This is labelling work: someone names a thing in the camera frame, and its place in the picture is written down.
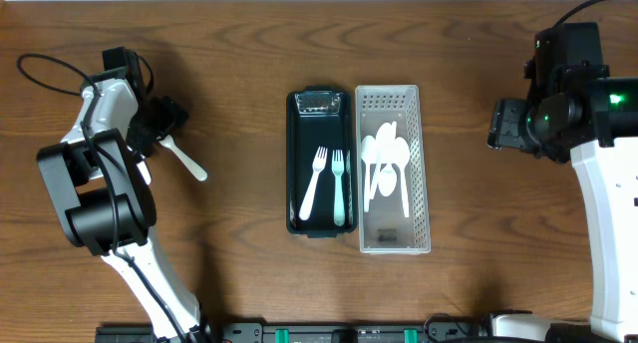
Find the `white plastic utensil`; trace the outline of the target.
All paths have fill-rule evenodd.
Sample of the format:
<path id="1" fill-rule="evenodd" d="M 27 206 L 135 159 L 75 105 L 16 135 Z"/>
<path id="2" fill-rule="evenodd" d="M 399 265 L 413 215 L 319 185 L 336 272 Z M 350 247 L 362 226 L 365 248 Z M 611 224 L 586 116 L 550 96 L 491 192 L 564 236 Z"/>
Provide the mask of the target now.
<path id="1" fill-rule="evenodd" d="M 208 178 L 207 172 L 196 163 L 191 157 L 189 157 L 182 149 L 178 147 L 171 135 L 166 135 L 162 140 L 159 140 L 159 144 L 166 149 L 172 151 L 175 156 L 181 161 L 186 169 L 198 180 L 206 181 Z"/>

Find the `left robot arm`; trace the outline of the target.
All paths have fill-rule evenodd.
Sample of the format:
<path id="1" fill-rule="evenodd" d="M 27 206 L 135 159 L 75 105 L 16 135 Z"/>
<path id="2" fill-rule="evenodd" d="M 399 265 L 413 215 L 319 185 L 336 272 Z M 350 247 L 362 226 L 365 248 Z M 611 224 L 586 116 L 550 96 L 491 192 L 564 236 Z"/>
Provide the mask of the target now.
<path id="1" fill-rule="evenodd" d="M 157 209 L 145 163 L 153 144 L 172 150 L 196 179 L 206 171 L 171 136 L 188 113 L 153 97 L 151 67 L 135 51 L 103 51 L 104 70 L 84 76 L 83 105 L 70 131 L 37 153 L 37 164 L 67 239 L 114 268 L 152 323 L 152 342 L 218 342 L 220 333 L 170 266 L 155 225 Z"/>

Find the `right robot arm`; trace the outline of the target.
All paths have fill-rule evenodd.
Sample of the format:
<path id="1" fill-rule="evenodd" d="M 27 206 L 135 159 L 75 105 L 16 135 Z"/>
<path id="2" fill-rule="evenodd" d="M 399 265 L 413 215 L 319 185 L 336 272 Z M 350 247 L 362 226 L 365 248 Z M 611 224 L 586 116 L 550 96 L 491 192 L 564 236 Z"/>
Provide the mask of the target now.
<path id="1" fill-rule="evenodd" d="M 487 144 L 570 163 L 583 195 L 593 268 L 590 330 L 637 339 L 637 80 L 613 78 L 594 23 L 534 37 L 526 98 L 496 102 Z"/>

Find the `white plastic fork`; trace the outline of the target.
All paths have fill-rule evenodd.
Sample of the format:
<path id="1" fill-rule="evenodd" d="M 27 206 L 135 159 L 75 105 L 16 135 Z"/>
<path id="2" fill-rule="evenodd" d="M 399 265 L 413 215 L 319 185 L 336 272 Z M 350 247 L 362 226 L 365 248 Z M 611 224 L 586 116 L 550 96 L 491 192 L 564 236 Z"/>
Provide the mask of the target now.
<path id="1" fill-rule="evenodd" d="M 335 180 L 333 218 L 337 226 L 345 223 L 345 206 L 343 197 L 342 175 L 345 171 L 344 156 L 341 150 L 335 150 L 332 154 L 331 170 Z"/>
<path id="2" fill-rule="evenodd" d="M 307 190 L 305 192 L 305 195 L 299 210 L 299 218 L 303 221 L 306 221 L 310 218 L 313 204 L 314 204 L 318 178 L 320 173 L 323 171 L 323 169 L 326 166 L 327 156 L 328 156 L 328 149 L 326 147 L 319 147 L 317 149 L 317 152 L 312 162 L 312 176 L 310 178 L 309 185 L 307 187 Z"/>

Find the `white plastic spoon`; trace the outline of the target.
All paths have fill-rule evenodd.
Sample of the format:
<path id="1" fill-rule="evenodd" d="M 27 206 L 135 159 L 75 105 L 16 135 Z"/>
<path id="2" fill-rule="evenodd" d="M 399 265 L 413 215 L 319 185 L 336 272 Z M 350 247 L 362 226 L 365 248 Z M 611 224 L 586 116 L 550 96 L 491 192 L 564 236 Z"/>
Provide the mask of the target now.
<path id="1" fill-rule="evenodd" d="M 401 198 L 405 218 L 410 216 L 409 197 L 406 180 L 406 166 L 410 161 L 410 149 L 405 139 L 396 137 L 394 141 L 395 165 L 400 171 Z"/>
<path id="2" fill-rule="evenodd" d="M 390 145 L 390 141 L 396 135 L 396 123 L 388 122 L 384 123 L 378 130 L 376 134 L 376 144 L 377 144 L 377 159 L 375 165 L 375 171 L 372 176 L 372 182 L 370 185 L 370 199 L 373 199 L 376 194 L 376 190 L 378 187 L 380 171 L 382 164 L 386 161 L 386 155 L 388 151 L 388 146 Z"/>
<path id="3" fill-rule="evenodd" d="M 370 207 L 371 195 L 371 165 L 377 158 L 376 140 L 372 136 L 366 136 L 362 141 L 361 160 L 365 165 L 364 176 L 364 211 L 368 212 Z"/>
<path id="4" fill-rule="evenodd" d="M 383 145 L 381 148 L 382 163 L 384 166 L 381 168 L 378 179 L 379 192 L 382 196 L 390 196 L 397 182 L 396 172 L 393 168 L 393 144 L 396 138 L 397 123 L 390 123 L 390 130 L 384 137 Z"/>
<path id="5" fill-rule="evenodd" d="M 137 163 L 137 168 L 139 169 L 146 185 L 150 185 L 152 183 L 152 176 L 147 163 L 145 161 L 140 161 Z"/>

